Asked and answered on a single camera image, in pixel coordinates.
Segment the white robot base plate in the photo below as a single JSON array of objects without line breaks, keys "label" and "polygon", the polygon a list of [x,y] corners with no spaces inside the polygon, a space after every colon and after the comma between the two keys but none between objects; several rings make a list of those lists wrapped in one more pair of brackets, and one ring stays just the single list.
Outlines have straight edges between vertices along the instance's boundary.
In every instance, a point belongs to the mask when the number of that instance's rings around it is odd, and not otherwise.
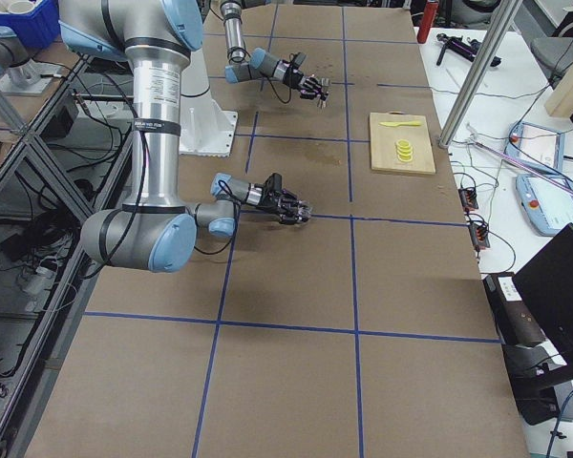
[{"label": "white robot base plate", "polygon": [[230,155],[238,114],[224,111],[213,98],[202,50],[191,53],[189,66],[181,74],[181,155]]}]

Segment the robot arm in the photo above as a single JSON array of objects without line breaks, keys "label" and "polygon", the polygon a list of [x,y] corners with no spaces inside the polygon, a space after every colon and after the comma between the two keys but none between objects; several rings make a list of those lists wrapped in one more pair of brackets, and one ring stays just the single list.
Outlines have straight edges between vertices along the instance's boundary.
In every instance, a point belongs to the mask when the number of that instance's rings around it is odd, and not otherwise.
[{"label": "robot arm", "polygon": [[220,1],[228,61],[224,69],[226,81],[232,84],[261,79],[270,84],[277,81],[288,87],[290,92],[295,91],[302,99],[315,100],[320,108],[324,108],[329,98],[330,82],[327,78],[301,70],[307,57],[305,53],[296,52],[289,59],[284,59],[263,48],[256,48],[252,52],[247,50],[242,12],[266,4],[268,1]]},{"label": "robot arm", "polygon": [[83,224],[81,242],[100,265],[171,273],[191,257],[199,229],[229,238],[239,209],[252,206],[282,224],[309,220],[309,205],[280,175],[249,183],[215,176],[209,204],[179,195],[181,78],[202,48],[205,1],[63,1],[61,36],[73,52],[125,62],[133,73],[132,191],[117,209]]}]

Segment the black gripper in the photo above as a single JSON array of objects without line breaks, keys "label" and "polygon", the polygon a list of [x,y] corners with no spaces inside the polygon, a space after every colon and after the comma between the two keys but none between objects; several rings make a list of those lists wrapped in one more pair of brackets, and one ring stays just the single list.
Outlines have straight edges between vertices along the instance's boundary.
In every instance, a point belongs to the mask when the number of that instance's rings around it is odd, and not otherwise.
[{"label": "black gripper", "polygon": [[327,93],[316,93],[315,90],[327,90],[330,79],[316,75],[306,75],[300,70],[307,55],[303,52],[293,53],[286,62],[283,83],[292,90],[297,90],[303,99],[314,100],[318,108],[327,106]]},{"label": "black gripper", "polygon": [[281,174],[272,173],[264,183],[256,183],[255,186],[261,190],[256,205],[258,210],[276,215],[279,222],[286,225],[305,224],[310,220],[310,213],[300,214],[299,211],[311,211],[312,205],[284,189]]}]

